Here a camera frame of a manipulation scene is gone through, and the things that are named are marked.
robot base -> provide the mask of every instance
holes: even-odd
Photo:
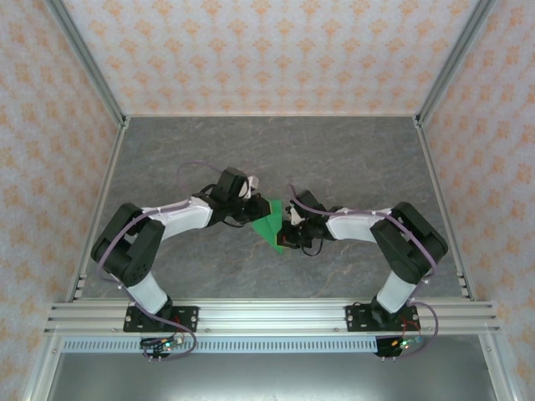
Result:
[[[178,319],[178,323],[186,326],[193,332],[196,332],[197,322],[199,320],[198,307],[171,307],[169,320]],[[126,309],[124,332],[175,332],[176,327],[157,322],[147,317],[137,307],[128,307]]]
[[[406,322],[414,322],[417,327]],[[391,322],[379,325],[371,316],[370,304],[355,304],[345,307],[345,322],[348,332],[417,332],[420,328],[420,318],[416,307],[403,307],[400,314]]]

gray floor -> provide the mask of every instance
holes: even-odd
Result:
[[[412,120],[406,117],[202,117],[130,121],[100,221],[117,207],[163,206],[215,182],[209,160],[260,179],[267,198],[288,203],[286,184],[310,189],[326,207],[382,209],[412,203],[444,236],[446,230]],[[421,296],[460,296],[451,253]],[[83,297],[123,297],[88,266]],[[152,270],[164,290],[184,297],[372,297],[390,268],[375,244],[326,242],[319,256],[278,255],[250,227],[216,225],[161,244]]]

patterned wallpaper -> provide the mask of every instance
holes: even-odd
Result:
[[[476,0],[66,0],[127,114],[415,114]]]
[[[0,2],[0,399],[63,301],[115,125],[42,0]]]
[[[468,269],[535,399],[535,2],[498,0],[425,127]]]

green block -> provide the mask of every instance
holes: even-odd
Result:
[[[283,253],[283,247],[277,245],[277,233],[283,227],[283,202],[281,200],[270,200],[271,214],[258,219],[252,223],[252,228],[262,238],[277,250],[278,253]]]

purple cable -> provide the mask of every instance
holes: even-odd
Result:
[[[433,333],[433,336],[431,337],[431,339],[426,344],[424,344],[423,347],[418,348],[413,353],[408,353],[406,355],[400,355],[399,357],[395,357],[396,359],[407,359],[407,358],[414,357],[415,355],[418,355],[419,353],[422,353],[424,349],[427,349],[431,345],[431,343],[433,343],[436,340],[436,336],[438,336],[439,323],[438,323],[438,316],[436,316],[435,309],[433,309],[430,305],[427,305],[426,303],[419,302],[419,301],[414,301],[409,304],[410,307],[415,307],[418,305],[420,305],[421,307],[426,307],[431,312],[431,315],[433,315],[433,318],[435,319],[435,332]]]
[[[358,209],[355,209],[355,210],[352,210],[352,211],[348,211],[347,213],[345,213],[345,212],[332,212],[332,211],[318,211],[316,209],[313,209],[311,207],[308,207],[308,206],[304,205],[299,200],[297,200],[297,193],[296,193],[295,187],[292,184],[288,184],[288,187],[292,191],[292,201],[295,202],[296,205],[299,205],[301,208],[305,209],[306,211],[309,211],[311,213],[315,213],[317,215],[323,215],[323,216],[346,216],[346,215],[372,216],[373,214],[375,214],[376,216],[384,217],[388,221],[391,221],[395,226],[397,226],[400,230],[402,230],[410,238],[411,241],[414,242],[416,247],[421,251],[421,253],[425,256],[427,261],[431,264],[431,272],[430,272],[430,274],[428,274],[428,276],[431,276],[432,274],[434,274],[435,269],[436,269],[436,262],[435,262],[435,259],[433,259],[433,256],[431,256],[431,254],[424,248],[424,246],[421,245],[421,242],[418,241],[418,239],[414,236],[414,234],[412,232],[410,232],[410,230],[408,230],[405,226],[403,226],[399,221],[397,221],[391,215],[383,213],[382,211],[372,212],[372,211],[362,211],[362,210],[358,210]],[[410,294],[410,297],[414,296],[416,291],[420,289],[420,286],[421,286],[422,283],[423,282],[419,282],[418,283],[418,285],[415,287],[413,292]],[[419,348],[418,350],[416,350],[413,353],[410,353],[408,355],[400,356],[400,357],[398,357],[398,359],[409,358],[409,357],[412,357],[415,354],[420,353],[423,349],[426,349],[427,347],[429,347],[429,345],[433,341],[435,341],[435,338],[438,335],[438,328],[439,328],[438,317],[436,316],[436,312],[432,307],[430,307],[429,305],[427,305],[426,303],[423,303],[423,302],[412,302],[412,303],[407,303],[407,305],[408,306],[421,305],[422,307],[426,307],[427,309],[429,309],[431,311],[431,314],[433,315],[433,318],[435,319],[435,332],[433,333],[433,337],[431,338],[431,340],[424,347]]]
[[[192,160],[192,161],[187,161],[186,163],[183,163],[181,164],[179,167],[178,167],[178,170],[176,170],[176,178],[178,179],[178,186],[179,188],[182,190],[182,192],[184,192],[185,194],[188,193],[188,191],[184,188],[184,186],[182,186],[181,184],[181,170],[186,167],[187,165],[204,165],[205,167],[208,167],[209,169],[212,169],[214,170],[215,172],[221,174],[222,171],[219,170],[216,166],[214,165],[211,165],[210,163],[204,161],[204,160]]]
[[[175,359],[179,359],[179,358],[184,358],[186,355],[189,355],[190,353],[193,352],[193,350],[197,347],[197,336],[195,335],[195,333],[188,327],[180,324],[180,323],[177,323],[177,322],[172,322],[171,320],[167,320],[167,319],[163,319],[161,317],[158,317],[156,315],[153,315],[152,313],[150,313],[149,311],[147,311],[146,309],[144,309],[141,305],[139,305],[137,302],[134,301],[134,304],[137,306],[137,308],[142,311],[147,317],[150,317],[151,319],[154,319],[158,322],[162,322],[162,323],[165,323],[165,324],[168,324],[170,326],[173,326],[173,327],[176,327],[184,332],[187,332],[190,336],[191,336],[191,339],[193,340],[193,344],[191,345],[191,347],[189,347],[186,351],[184,351],[183,353],[175,353],[173,355],[170,355],[169,357],[167,358],[162,358],[160,361],[161,362],[164,362],[164,361],[172,361],[172,360],[175,360]],[[150,360],[150,355],[148,354],[146,348],[143,349],[143,356],[147,359]]]
[[[182,209],[185,209],[188,205],[190,204],[190,201],[187,200],[185,201],[184,203],[181,203],[179,205],[176,205],[176,206],[170,206],[170,207],[165,207],[165,208],[160,208],[160,209],[154,209],[153,211],[147,211],[139,216],[137,216],[134,220],[132,220],[131,222],[129,222],[126,226],[123,227],[123,229],[119,232],[119,234],[117,234],[117,236],[115,236],[115,238],[112,240],[112,242],[110,243],[110,245],[108,246],[108,248],[106,249],[106,251],[104,252],[104,255],[102,255],[102,257],[100,258],[99,260],[99,265],[97,266],[97,274],[99,275],[100,278],[106,280],[106,281],[109,281],[109,282],[116,282],[116,283],[119,283],[121,284],[121,288],[123,288],[125,291],[126,291],[126,294],[128,295],[128,298],[134,303],[134,305],[140,310],[142,311],[147,317],[149,317],[150,319],[153,319],[153,320],[156,320],[158,322],[162,322],[162,323],[165,323],[169,326],[173,326],[173,327],[176,327],[176,328],[179,328],[180,330],[184,331],[184,332],[187,332],[188,334],[191,335],[191,338],[193,339],[193,344],[191,345],[191,347],[189,349],[187,349],[186,351],[184,351],[183,353],[178,353],[178,354],[174,354],[170,357],[167,357],[165,359],[162,359],[163,361],[166,361],[166,360],[173,360],[173,359],[178,359],[178,358],[182,358],[182,357],[185,357],[186,355],[190,354],[193,352],[193,350],[196,348],[197,346],[197,338],[196,338],[196,335],[195,333],[188,327],[186,326],[183,326],[181,325],[180,323],[177,323],[177,322],[172,322],[171,320],[167,320],[167,319],[164,319],[164,318],[161,318],[161,317],[158,317],[152,313],[150,313],[149,311],[147,311],[146,309],[144,309],[133,297],[132,295],[128,292],[128,289],[122,285],[122,283],[119,281],[119,279],[116,279],[116,278],[108,278],[108,277],[104,277],[103,276],[103,273],[102,273],[102,270],[103,270],[103,266],[104,266],[104,263],[106,262],[106,259],[108,259],[108,256],[110,256],[110,253],[114,250],[115,246],[119,243],[119,241],[123,238],[123,236],[125,236],[126,232],[128,232],[128,230],[130,228],[132,228],[133,226],[135,226],[137,223],[139,223],[140,221],[142,221],[143,219],[147,218],[148,216],[152,216],[152,215],[155,215],[155,214],[158,214],[158,213],[161,213],[162,211],[163,212],[172,212],[172,211],[181,211]],[[148,355],[148,353],[146,352],[146,349],[143,350],[143,356],[145,356],[146,358],[150,358],[150,356]]]
[[[301,203],[299,200],[297,200],[297,193],[295,191],[295,187],[292,184],[288,184],[290,190],[292,191],[292,201],[294,201],[297,205],[305,209],[306,211],[309,211],[311,213],[315,213],[317,215],[324,215],[324,216],[346,216],[346,215],[365,215],[365,216],[380,216],[385,218],[386,220],[392,222],[395,226],[397,226],[400,230],[402,230],[409,238],[410,240],[416,245],[416,247],[420,250],[420,252],[425,256],[427,261],[431,264],[431,274],[435,272],[436,269],[436,262],[435,259],[433,259],[433,256],[424,248],[423,245],[421,245],[421,242],[418,241],[418,239],[415,237],[415,235],[410,232],[405,226],[403,226],[399,221],[397,221],[394,217],[391,215],[388,215],[386,213],[383,213],[382,211],[362,211],[359,209],[353,209],[351,211],[345,212],[333,212],[333,211],[318,211],[311,207],[308,207]]]

